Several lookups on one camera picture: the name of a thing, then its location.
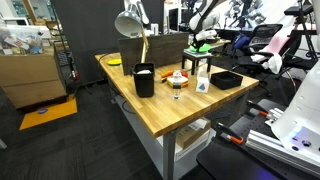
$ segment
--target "green object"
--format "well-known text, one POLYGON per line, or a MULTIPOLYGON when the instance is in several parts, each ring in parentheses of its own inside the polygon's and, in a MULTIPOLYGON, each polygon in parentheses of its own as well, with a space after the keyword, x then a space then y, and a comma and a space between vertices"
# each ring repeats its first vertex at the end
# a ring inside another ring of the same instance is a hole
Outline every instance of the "green object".
MULTIPOLYGON (((197 52, 197 49, 194 48, 193 46, 190 46, 190 51, 192 52, 197 52)), ((203 46, 200 47, 199 52, 203 53, 203 52, 208 52, 211 49, 210 44, 204 44, 203 46)))

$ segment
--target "metal frame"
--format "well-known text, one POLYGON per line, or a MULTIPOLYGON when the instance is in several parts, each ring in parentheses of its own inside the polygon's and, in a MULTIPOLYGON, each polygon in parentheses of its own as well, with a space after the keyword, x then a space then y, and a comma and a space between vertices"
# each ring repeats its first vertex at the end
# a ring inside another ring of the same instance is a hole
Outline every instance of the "metal frame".
POLYGON ((250 130, 246 146, 320 178, 320 167, 287 151, 277 139, 250 130))

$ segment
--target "black cup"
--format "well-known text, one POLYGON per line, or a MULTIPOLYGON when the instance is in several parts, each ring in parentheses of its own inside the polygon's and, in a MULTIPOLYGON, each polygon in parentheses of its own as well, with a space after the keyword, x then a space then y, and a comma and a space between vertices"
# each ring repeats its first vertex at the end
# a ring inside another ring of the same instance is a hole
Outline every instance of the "black cup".
POLYGON ((140 63, 133 68, 134 84, 139 97, 151 97, 154 94, 154 64, 140 63))

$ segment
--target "black bin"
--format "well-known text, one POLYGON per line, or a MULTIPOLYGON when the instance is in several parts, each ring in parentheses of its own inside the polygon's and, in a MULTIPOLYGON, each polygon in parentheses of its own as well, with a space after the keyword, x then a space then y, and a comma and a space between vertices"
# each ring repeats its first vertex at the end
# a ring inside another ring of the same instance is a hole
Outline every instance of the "black bin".
POLYGON ((154 64, 140 63, 133 68, 134 84, 139 97, 151 97, 154 94, 154 64))
POLYGON ((230 71, 223 71, 211 74, 210 83, 219 89, 225 90, 240 86, 242 83, 242 78, 242 76, 230 71))

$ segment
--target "lamp arm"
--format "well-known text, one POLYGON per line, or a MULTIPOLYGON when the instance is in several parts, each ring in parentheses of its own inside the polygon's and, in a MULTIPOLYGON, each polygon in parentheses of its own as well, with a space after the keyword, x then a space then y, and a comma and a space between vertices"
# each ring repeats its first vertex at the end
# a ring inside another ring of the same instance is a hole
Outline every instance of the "lamp arm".
POLYGON ((143 49, 142 49, 142 55, 141 55, 141 63, 145 63, 146 61, 146 54, 148 52, 149 49, 149 42, 147 39, 147 36, 144 32, 143 27, 141 27, 141 34, 142 34, 142 39, 143 39, 143 49))

